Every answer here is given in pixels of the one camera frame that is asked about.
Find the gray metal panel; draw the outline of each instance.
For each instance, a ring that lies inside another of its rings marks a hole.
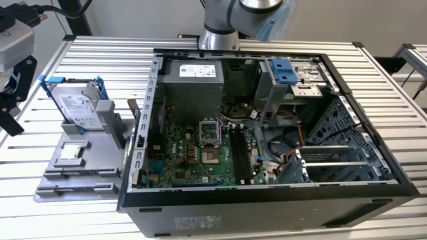
[[[61,45],[43,73],[48,77],[55,74],[55,76],[75,78],[91,78],[100,74],[105,80],[108,95],[120,107],[116,112],[123,118],[131,118],[132,113],[127,110],[125,99],[132,96],[140,99],[139,104],[144,101],[152,48],[196,49],[196,46],[195,39],[79,37],[75,42]],[[423,168],[423,165],[427,165],[426,119],[419,117],[406,100],[387,102],[390,99],[403,99],[391,85],[391,80],[380,74],[372,61],[350,42],[259,43],[241,40],[240,46],[244,51],[277,50],[328,54],[344,80],[356,84],[351,88],[358,101],[363,102],[366,112],[386,113],[384,116],[372,116],[370,119],[383,137],[387,137],[386,142],[394,151],[394,156],[408,170],[408,175],[424,198],[412,200],[354,228],[248,233],[239,236],[200,236],[197,239],[284,239],[286,237],[287,240],[400,240],[426,238],[427,179]],[[363,86],[370,83],[380,85]],[[52,107],[51,101],[47,100],[44,92],[33,87],[29,96],[28,104],[21,104],[24,110],[19,117],[25,134],[4,138],[5,134],[0,133],[0,141],[4,139],[0,147],[0,159],[4,163],[0,165],[0,229],[5,230],[0,234],[0,239],[57,238],[59,236],[69,236],[69,239],[79,236],[93,239],[108,237],[144,239],[128,215],[116,213],[116,200],[37,204],[33,202],[32,195],[63,130],[61,116]],[[366,99],[380,101],[366,102]],[[415,115],[390,116],[395,113]],[[399,129],[410,130],[411,134],[406,134],[406,131]]]

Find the black cable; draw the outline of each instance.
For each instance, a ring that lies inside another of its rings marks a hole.
[[[227,109],[227,114],[229,114],[235,105],[236,105],[235,102],[232,104],[229,104],[228,109]]]
[[[411,71],[411,73],[407,75],[407,77],[406,77],[406,79],[404,79],[404,81],[403,81],[403,83],[402,83],[402,86],[400,86],[400,88],[403,88],[403,85],[407,83],[407,80],[410,79],[410,77],[411,77],[411,75],[412,75],[412,73],[415,72],[415,69]]]
[[[39,11],[41,11],[41,13],[44,13],[44,12],[55,12],[55,13],[63,15],[65,18],[76,19],[85,13],[92,1],[93,0],[87,0],[85,4],[83,5],[81,9],[77,12],[64,11],[63,9],[60,9],[60,8],[57,8],[55,6],[51,6],[51,5],[41,5],[41,6],[35,5],[33,7]]]
[[[60,24],[60,27],[61,27],[61,29],[64,30],[64,34],[67,35],[67,31],[65,31],[65,28],[64,28],[64,25],[63,25],[63,23],[61,23],[61,20],[60,20],[60,17],[59,17],[59,15],[57,15],[57,13],[55,13],[55,16],[56,16],[57,22],[59,22],[59,24]]]
[[[416,97],[419,96],[420,92],[422,92],[420,90],[416,91],[416,93],[415,93],[415,95],[414,95],[414,97],[412,97],[412,100],[416,99]]]
[[[330,138],[335,137],[336,135],[347,132],[347,131],[351,130],[351,129],[354,129],[354,128],[355,128],[356,126],[359,126],[360,124],[362,124],[362,123],[358,123],[358,124],[355,124],[355,125],[351,125],[351,126],[343,128],[342,130],[334,132],[330,136],[327,136],[327,137],[322,140],[322,142],[320,142],[318,145],[320,145],[326,140],[328,140]]]
[[[279,141],[279,140],[280,140],[281,143],[284,143],[284,144],[287,145],[287,147],[291,148],[291,149],[294,149],[294,148],[298,147],[296,143],[287,138],[287,135],[288,135],[292,131],[295,131],[296,129],[298,129],[298,128],[296,128],[295,126],[287,127],[286,129],[283,129],[281,134],[277,135],[277,136],[275,136],[275,137],[265,143],[265,145],[267,145],[267,150],[268,150],[268,152],[269,152],[275,157],[280,158],[281,155],[272,150],[272,142],[273,142],[273,141]]]
[[[201,3],[203,8],[205,8],[207,7],[207,3],[203,0],[199,0],[199,1]]]

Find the sticker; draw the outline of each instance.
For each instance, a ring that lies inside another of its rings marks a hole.
[[[173,222],[177,230],[217,229],[221,223],[221,215],[173,217]]]
[[[60,94],[61,105],[73,123],[87,130],[104,129],[91,99],[84,95]]]
[[[180,65],[180,77],[215,78],[215,65]]]
[[[259,112],[256,110],[252,110],[251,118],[256,119],[257,115],[259,115]]]

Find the hard drive label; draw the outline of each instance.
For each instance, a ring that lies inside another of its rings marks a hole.
[[[61,104],[73,123],[87,130],[103,129],[99,115],[92,106],[91,99],[84,95],[60,94]]]

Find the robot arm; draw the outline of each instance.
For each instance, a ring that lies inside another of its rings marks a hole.
[[[89,7],[88,0],[77,12],[65,12],[49,5],[28,6],[25,2],[0,7],[0,72],[13,68],[9,80],[0,92],[0,128],[11,136],[24,132],[13,117],[20,113],[17,103],[24,102],[31,89],[37,60],[33,58],[35,31],[44,12],[56,12],[67,18],[79,18]]]
[[[239,50],[237,31],[261,42],[281,40],[296,0],[207,0],[199,48]]]

